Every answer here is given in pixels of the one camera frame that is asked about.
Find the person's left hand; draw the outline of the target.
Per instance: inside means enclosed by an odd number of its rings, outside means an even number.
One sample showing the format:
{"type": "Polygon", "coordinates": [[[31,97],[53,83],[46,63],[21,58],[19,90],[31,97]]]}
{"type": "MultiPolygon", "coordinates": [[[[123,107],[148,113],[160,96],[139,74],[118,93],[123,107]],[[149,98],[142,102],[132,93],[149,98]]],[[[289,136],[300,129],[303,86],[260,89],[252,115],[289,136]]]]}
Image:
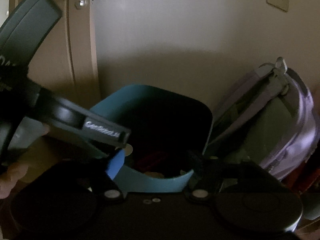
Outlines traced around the person's left hand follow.
{"type": "Polygon", "coordinates": [[[49,152],[44,142],[50,126],[42,124],[41,131],[41,136],[36,138],[28,148],[16,148],[10,151],[19,156],[7,167],[7,171],[1,174],[1,199],[10,196],[19,180],[27,184],[31,183],[56,163],[55,157],[49,152]]]}

